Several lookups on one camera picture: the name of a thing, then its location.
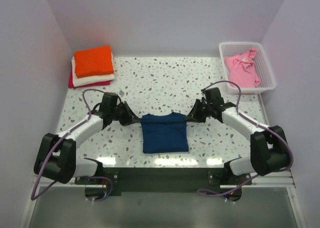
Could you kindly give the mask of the navy blue printed t-shirt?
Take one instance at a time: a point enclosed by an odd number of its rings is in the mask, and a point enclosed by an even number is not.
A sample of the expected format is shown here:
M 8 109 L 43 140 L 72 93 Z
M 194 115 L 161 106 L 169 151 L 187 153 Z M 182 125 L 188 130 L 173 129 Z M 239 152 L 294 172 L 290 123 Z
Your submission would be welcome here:
M 144 154 L 187 153 L 186 116 L 172 112 L 168 115 L 146 114 L 141 120 Z

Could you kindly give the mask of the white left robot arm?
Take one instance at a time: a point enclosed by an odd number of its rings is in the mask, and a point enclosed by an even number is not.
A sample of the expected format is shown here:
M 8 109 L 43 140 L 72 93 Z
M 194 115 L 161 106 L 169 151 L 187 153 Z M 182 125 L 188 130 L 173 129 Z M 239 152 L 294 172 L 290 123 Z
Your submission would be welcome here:
M 139 123 L 141 119 L 117 94 L 105 92 L 101 102 L 89 109 L 79 123 L 60 133 L 43 136 L 34 173 L 38 178 L 44 177 L 62 184 L 73 178 L 86 178 L 92 184 L 99 184 L 105 175 L 102 163 L 92 158 L 79 160 L 77 149 L 114 121 L 129 126 Z

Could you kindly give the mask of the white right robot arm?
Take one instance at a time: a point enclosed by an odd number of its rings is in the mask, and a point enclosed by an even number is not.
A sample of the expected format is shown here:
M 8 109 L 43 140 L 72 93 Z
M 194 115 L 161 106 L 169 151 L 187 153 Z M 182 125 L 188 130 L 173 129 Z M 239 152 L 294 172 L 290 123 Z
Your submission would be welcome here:
M 265 176 L 290 169 L 293 154 L 280 126 L 270 127 L 241 113 L 239 104 L 225 102 L 217 87 L 203 90 L 202 93 L 204 97 L 195 101 L 185 120 L 205 123 L 207 118 L 213 118 L 235 129 L 250 142 L 249 156 L 224 164 L 222 178 L 227 184 L 235 184 L 245 174 Z

